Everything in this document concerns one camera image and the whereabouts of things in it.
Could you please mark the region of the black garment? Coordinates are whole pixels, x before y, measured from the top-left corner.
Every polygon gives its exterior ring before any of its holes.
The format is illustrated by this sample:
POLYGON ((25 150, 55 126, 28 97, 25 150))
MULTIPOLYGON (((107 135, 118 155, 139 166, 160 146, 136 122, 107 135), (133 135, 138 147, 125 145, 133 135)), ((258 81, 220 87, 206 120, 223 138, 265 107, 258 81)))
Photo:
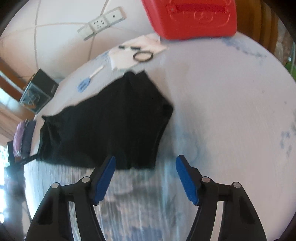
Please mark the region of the black garment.
POLYGON ((44 116, 38 160, 96 168, 114 156, 118 170, 152 169, 172 113, 145 72, 126 72, 97 95, 44 116))

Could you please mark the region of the folded purple garment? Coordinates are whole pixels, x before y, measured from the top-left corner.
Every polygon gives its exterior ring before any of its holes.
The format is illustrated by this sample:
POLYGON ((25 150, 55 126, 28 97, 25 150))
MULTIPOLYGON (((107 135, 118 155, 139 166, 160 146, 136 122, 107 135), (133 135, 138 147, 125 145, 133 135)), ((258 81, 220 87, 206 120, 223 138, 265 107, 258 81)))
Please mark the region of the folded purple garment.
POLYGON ((21 157, 23 136, 28 126, 29 120, 21 121, 17 127, 13 139, 14 157, 21 157))

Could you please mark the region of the folded navy garment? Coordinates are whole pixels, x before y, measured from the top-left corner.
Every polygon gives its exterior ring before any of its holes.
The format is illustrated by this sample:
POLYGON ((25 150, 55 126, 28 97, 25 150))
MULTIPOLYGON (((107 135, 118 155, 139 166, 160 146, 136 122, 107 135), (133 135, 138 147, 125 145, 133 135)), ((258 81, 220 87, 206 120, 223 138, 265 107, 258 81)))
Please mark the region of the folded navy garment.
POLYGON ((25 130, 23 133, 22 148, 21 148, 22 158, 27 158, 30 156, 32 138, 33 138, 35 126, 36 126, 35 120, 29 120, 26 123, 25 130))

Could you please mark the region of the white tablecloth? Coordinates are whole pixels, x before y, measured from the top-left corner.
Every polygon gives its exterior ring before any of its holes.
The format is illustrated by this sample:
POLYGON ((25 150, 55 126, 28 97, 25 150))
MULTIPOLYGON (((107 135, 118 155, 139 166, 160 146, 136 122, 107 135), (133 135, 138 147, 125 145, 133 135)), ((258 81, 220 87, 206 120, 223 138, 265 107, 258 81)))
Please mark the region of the white tablecloth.
POLYGON ((107 240, 185 240, 197 207, 176 157, 217 183, 240 182, 268 240, 295 213, 295 81, 247 36, 166 42, 133 67, 174 106, 154 170, 117 171, 95 207, 107 240))

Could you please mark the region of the dark gift bag gold ribbon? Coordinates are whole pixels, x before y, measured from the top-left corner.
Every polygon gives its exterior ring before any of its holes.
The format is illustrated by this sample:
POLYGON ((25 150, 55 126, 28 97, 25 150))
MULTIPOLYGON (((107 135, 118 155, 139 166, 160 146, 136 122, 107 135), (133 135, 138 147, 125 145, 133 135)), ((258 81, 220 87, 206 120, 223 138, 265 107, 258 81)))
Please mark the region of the dark gift bag gold ribbon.
POLYGON ((59 84, 42 69, 29 81, 20 99, 20 104, 37 114, 55 95, 59 84))

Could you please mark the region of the white paper sheet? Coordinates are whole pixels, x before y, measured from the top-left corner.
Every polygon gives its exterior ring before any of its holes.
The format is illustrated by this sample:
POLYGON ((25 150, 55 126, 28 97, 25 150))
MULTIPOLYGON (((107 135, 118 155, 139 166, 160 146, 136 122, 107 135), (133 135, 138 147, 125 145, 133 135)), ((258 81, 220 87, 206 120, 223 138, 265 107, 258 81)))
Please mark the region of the white paper sheet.
POLYGON ((112 70, 127 70, 137 65, 152 60, 152 58, 168 47, 161 43, 156 33, 142 35, 126 41, 114 48, 109 53, 112 70))

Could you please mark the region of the red plastic storage case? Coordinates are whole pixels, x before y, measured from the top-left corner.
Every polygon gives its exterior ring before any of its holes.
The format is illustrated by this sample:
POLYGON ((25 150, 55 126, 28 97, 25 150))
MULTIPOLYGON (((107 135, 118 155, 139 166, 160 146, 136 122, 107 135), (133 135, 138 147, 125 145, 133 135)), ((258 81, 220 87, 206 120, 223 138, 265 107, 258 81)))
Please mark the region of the red plastic storage case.
POLYGON ((237 32, 235 1, 142 1, 154 31, 166 40, 231 37, 237 32))

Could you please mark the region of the blue handled scissors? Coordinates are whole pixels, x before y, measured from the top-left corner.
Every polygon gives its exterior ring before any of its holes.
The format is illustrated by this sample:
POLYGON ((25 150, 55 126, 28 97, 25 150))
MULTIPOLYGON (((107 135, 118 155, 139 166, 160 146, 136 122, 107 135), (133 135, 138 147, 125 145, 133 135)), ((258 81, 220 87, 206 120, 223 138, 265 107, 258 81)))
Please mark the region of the blue handled scissors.
POLYGON ((79 85, 77 86, 77 90, 79 93, 82 93, 90 84, 91 80, 95 75, 97 75, 102 69, 104 68, 104 65, 101 65, 99 68, 97 68, 90 76, 82 80, 79 85))

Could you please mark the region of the white wall socket panel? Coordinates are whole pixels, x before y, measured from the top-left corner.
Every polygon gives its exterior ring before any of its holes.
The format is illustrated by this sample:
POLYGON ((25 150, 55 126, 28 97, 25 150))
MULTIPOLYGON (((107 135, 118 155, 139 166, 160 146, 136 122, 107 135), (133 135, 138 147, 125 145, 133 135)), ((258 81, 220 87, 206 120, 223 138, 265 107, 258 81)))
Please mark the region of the white wall socket panel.
POLYGON ((117 7, 86 23, 77 30, 77 33, 86 41, 123 20, 125 20, 125 13, 122 7, 117 7))

